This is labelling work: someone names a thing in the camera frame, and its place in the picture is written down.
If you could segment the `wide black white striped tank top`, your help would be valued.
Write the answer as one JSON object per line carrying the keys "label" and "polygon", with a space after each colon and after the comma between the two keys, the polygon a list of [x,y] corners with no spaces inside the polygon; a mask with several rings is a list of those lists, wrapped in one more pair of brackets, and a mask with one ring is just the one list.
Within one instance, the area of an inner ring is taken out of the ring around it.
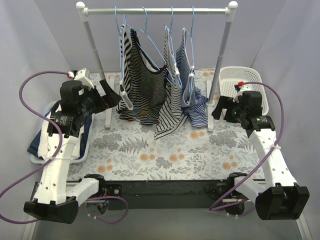
{"label": "wide black white striped tank top", "polygon": [[130,34],[128,33],[125,24],[121,25],[119,36],[120,46],[120,81],[119,81],[119,93],[121,101],[117,105],[117,112],[121,115],[126,115],[128,112],[134,109],[134,97],[133,87],[131,79],[131,53],[132,42]]}

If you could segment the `light blue wire hanger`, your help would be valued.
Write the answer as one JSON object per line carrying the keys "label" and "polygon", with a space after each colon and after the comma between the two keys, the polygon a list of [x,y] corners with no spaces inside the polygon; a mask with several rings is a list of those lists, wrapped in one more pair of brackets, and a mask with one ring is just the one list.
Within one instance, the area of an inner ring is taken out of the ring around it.
{"label": "light blue wire hanger", "polygon": [[119,84],[122,85],[125,81],[127,75],[127,51],[126,51],[126,44],[125,44],[125,35],[127,33],[126,28],[126,16],[123,17],[123,24],[120,26],[118,23],[117,18],[117,10],[118,8],[114,7],[114,17],[116,22],[116,28],[119,35],[119,61],[120,61],[120,81]]}

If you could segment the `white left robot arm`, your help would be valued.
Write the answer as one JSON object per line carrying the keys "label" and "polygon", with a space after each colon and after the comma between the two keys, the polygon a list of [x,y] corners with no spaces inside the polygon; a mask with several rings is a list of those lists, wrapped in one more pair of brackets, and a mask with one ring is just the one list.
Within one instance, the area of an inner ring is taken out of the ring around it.
{"label": "white left robot arm", "polygon": [[60,87],[61,99],[45,117],[42,143],[38,156],[44,160],[39,186],[32,200],[25,202],[25,213],[38,220],[71,224],[79,207],[90,197],[101,200],[106,196],[105,179],[99,174],[87,174],[72,189],[66,190],[71,161],[78,158],[74,152],[84,130],[85,118],[111,109],[121,101],[106,80],[100,80],[105,92],[101,96],[89,81],[68,80]]}

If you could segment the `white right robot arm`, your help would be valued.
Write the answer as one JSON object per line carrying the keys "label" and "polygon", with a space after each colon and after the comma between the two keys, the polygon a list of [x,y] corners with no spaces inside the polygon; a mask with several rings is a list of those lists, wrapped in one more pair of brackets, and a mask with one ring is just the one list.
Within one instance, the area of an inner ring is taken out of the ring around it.
{"label": "white right robot arm", "polygon": [[210,210],[217,210],[218,203],[229,196],[241,195],[254,203],[261,220],[297,220],[310,197],[307,187],[300,186],[291,174],[278,145],[280,135],[273,120],[262,114],[262,95],[258,91],[243,91],[237,99],[220,96],[212,116],[218,120],[226,110],[224,120],[239,123],[246,131],[258,157],[257,169],[262,168],[265,185],[254,181],[250,174],[233,173],[231,183]]}

